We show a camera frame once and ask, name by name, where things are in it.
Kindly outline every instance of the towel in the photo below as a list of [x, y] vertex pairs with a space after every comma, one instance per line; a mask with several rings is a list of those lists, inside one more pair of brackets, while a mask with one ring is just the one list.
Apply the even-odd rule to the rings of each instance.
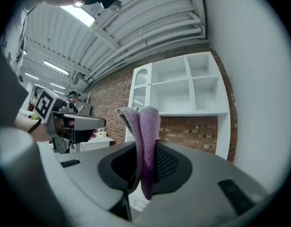
[[145, 107], [140, 113], [135, 109], [118, 110], [119, 118], [135, 137], [137, 150], [137, 169], [135, 182], [129, 190], [132, 193], [141, 181], [141, 189], [146, 199], [152, 197], [151, 189], [155, 181], [155, 143], [159, 137], [160, 116], [154, 107]]

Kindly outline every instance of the white shelf unit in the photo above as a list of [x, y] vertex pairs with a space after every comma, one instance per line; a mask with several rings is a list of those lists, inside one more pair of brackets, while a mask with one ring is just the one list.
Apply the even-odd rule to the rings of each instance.
[[[134, 70], [129, 107], [153, 106], [161, 116], [218, 116], [216, 155], [226, 159], [230, 140], [230, 114], [226, 89], [210, 52], [187, 54]], [[134, 140], [126, 129], [125, 142]], [[130, 196], [138, 210], [146, 206], [142, 191]]]

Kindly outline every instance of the man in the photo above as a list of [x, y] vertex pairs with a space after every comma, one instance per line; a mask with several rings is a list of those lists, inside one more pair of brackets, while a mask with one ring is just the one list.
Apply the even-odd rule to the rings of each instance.
[[[2, 34], [0, 44], [8, 64], [18, 75], [23, 62], [23, 51], [25, 47], [24, 29], [26, 24], [26, 16], [29, 10], [33, 9], [40, 3], [52, 6], [66, 6], [77, 2], [84, 3], [86, 0], [27, 0], [21, 4], [10, 20], [6, 30]], [[29, 131], [36, 124], [35, 120], [17, 116], [15, 126], [21, 130]], [[62, 134], [64, 123], [62, 119], [56, 120], [56, 130]], [[51, 136], [46, 132], [45, 125], [40, 124], [32, 133], [35, 141], [50, 141]]]
[[75, 91], [71, 91], [69, 93], [68, 100], [74, 104], [74, 111], [76, 111], [77, 114], [81, 114], [84, 109], [84, 105], [80, 106], [78, 109], [75, 106], [75, 104], [78, 102], [78, 96], [79, 96], [78, 93], [76, 93]]

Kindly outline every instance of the red brick wall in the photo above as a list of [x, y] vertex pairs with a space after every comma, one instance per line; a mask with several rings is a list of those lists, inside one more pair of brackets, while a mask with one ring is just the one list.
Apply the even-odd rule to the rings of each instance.
[[[106, 119], [106, 131], [108, 136], [116, 143], [125, 140], [124, 123], [118, 119], [117, 109], [127, 107], [130, 96], [133, 70], [150, 62], [161, 61], [167, 58], [197, 53], [212, 52], [221, 75], [229, 99], [231, 138], [228, 161], [232, 162], [235, 157], [238, 140], [238, 117], [235, 107], [234, 93], [222, 64], [214, 48], [209, 44], [195, 44], [183, 46], [165, 53], [159, 53], [140, 61], [134, 62], [113, 75], [107, 76], [99, 82], [92, 84], [86, 92], [91, 93], [92, 115]], [[217, 143], [217, 117], [161, 117], [159, 137], [161, 140], [173, 142], [190, 148], [199, 148], [204, 151], [215, 153]]]

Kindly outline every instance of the cabinet door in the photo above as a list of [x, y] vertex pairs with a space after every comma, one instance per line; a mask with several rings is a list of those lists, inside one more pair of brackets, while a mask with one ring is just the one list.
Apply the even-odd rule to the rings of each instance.
[[128, 106], [143, 108], [150, 105], [152, 63], [134, 70]]

